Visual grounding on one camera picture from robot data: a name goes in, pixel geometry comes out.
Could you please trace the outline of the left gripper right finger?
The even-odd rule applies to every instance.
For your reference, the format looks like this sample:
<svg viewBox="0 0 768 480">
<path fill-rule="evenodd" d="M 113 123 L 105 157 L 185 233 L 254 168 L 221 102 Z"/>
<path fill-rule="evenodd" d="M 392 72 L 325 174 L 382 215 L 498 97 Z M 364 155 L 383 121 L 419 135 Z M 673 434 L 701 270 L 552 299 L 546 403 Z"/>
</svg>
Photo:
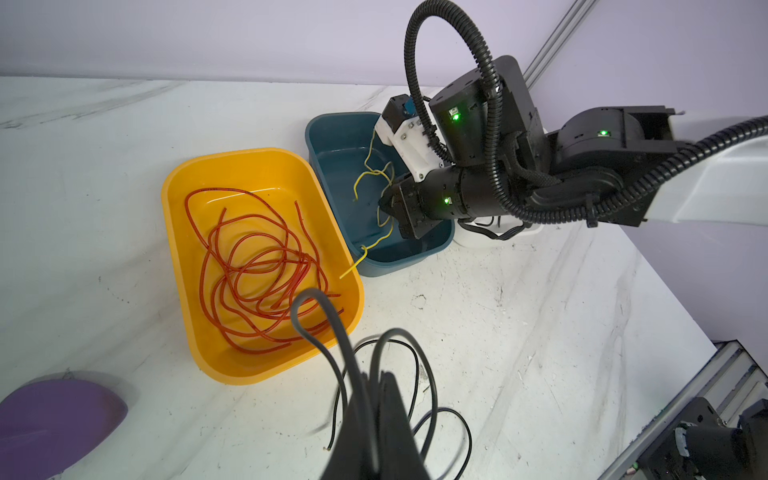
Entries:
<svg viewBox="0 0 768 480">
<path fill-rule="evenodd" d="M 382 480 L 429 479 L 416 447 L 395 376 L 382 374 L 376 413 L 378 451 Z"/>
</svg>

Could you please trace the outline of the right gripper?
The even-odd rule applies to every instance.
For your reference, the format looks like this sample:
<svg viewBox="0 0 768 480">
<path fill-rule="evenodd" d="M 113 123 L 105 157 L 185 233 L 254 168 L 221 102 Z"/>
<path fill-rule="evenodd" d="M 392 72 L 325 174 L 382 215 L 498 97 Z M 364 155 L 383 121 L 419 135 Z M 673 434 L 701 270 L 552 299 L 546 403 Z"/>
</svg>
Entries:
<svg viewBox="0 0 768 480">
<path fill-rule="evenodd" d="M 389 215 L 408 240 L 420 239 L 449 220 L 506 213 L 483 166 L 435 169 L 421 182 L 405 174 L 389 187 Z"/>
</svg>

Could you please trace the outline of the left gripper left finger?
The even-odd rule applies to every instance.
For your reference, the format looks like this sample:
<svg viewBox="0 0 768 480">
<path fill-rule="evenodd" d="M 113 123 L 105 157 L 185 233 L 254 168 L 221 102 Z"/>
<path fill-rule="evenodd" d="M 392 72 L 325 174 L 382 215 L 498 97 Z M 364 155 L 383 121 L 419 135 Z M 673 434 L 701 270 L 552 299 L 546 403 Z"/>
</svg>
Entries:
<svg viewBox="0 0 768 480">
<path fill-rule="evenodd" d="M 367 384 L 366 393 L 366 406 L 361 394 L 353 394 L 321 479 L 378 478 L 378 405 L 372 383 Z"/>
</svg>

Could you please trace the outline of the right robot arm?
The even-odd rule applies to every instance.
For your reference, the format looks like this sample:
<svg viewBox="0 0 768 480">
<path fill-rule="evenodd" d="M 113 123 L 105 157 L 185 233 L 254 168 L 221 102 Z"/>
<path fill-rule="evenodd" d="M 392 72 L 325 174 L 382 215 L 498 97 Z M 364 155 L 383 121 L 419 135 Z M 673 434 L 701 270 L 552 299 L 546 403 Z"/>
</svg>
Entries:
<svg viewBox="0 0 768 480">
<path fill-rule="evenodd" d="M 426 98 L 416 45 L 430 18 L 459 34 L 476 66 Z M 416 7 L 403 50 L 408 93 L 391 100 L 376 130 L 407 168 L 379 200 L 406 239 L 447 221 L 487 235 L 479 220 L 501 216 L 517 220 L 508 237 L 572 222 L 593 228 L 767 221 L 765 117 L 687 142 L 674 136 L 671 108 L 608 106 L 548 132 L 516 59 L 494 57 L 472 19 L 450 1 Z"/>
</svg>

